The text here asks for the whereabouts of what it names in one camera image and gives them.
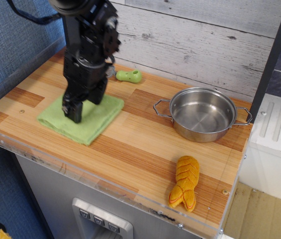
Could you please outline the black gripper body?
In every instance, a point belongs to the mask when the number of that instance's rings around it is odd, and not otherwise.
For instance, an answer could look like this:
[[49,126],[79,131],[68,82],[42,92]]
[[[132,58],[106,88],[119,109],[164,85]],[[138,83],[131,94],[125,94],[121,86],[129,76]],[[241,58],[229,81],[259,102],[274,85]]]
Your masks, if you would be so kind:
[[67,102],[83,102],[87,100],[89,90],[93,89],[100,80],[106,77],[109,65],[103,60],[92,64],[72,54],[68,49],[65,51],[64,77],[68,86],[63,96]]

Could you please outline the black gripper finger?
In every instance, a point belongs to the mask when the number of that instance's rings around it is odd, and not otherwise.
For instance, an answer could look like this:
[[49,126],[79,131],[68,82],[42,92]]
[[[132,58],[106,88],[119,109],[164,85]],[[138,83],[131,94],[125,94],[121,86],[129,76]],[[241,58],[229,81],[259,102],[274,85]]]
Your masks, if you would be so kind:
[[102,80],[100,80],[93,89],[89,90],[87,100],[95,105],[99,105],[105,93],[107,83],[107,78],[103,78]]
[[62,101],[62,110],[65,117],[74,123],[80,123],[82,120],[83,103]]

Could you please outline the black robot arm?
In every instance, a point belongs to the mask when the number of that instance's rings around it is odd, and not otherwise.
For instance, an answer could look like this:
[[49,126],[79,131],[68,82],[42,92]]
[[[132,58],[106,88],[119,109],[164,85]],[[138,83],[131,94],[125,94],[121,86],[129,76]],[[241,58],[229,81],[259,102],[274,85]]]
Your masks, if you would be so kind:
[[63,75],[68,86],[62,110],[75,123],[82,119],[83,102],[100,104],[107,86],[106,72],[119,51],[115,7],[108,0],[51,0],[60,14],[66,40]]

